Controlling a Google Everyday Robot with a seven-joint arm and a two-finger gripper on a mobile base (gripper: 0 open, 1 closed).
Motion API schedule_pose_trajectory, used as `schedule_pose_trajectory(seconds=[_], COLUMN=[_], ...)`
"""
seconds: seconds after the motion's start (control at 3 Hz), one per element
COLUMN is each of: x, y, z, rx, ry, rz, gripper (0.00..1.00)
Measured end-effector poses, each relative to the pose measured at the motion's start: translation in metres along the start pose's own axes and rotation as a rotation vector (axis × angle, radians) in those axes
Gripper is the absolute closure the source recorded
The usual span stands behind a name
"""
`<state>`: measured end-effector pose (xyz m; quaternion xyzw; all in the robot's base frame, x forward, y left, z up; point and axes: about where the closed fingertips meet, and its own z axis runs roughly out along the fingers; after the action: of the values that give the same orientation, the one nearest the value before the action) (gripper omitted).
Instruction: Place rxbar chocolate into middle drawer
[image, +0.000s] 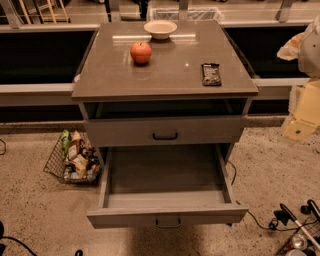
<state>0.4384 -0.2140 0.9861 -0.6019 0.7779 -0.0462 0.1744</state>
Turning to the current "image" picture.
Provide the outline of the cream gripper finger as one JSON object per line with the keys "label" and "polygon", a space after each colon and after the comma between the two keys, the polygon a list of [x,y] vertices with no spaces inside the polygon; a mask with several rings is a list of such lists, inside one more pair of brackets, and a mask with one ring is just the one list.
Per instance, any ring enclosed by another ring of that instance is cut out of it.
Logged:
{"label": "cream gripper finger", "polygon": [[301,142],[320,127],[320,80],[310,79],[294,86],[289,97],[289,115],[282,125],[282,136]]}
{"label": "cream gripper finger", "polygon": [[289,39],[277,52],[277,57],[291,61],[299,59],[301,57],[301,45],[303,41],[304,33],[299,33]]}

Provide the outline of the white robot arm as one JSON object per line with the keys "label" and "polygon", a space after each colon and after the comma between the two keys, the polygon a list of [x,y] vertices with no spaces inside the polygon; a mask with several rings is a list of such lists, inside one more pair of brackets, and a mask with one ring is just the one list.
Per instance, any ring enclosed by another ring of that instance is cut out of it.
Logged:
{"label": "white robot arm", "polygon": [[310,80],[291,91],[289,116],[282,125],[282,136],[303,141],[320,126],[320,16],[303,33],[292,37],[277,52],[283,60],[298,60],[298,69]]}

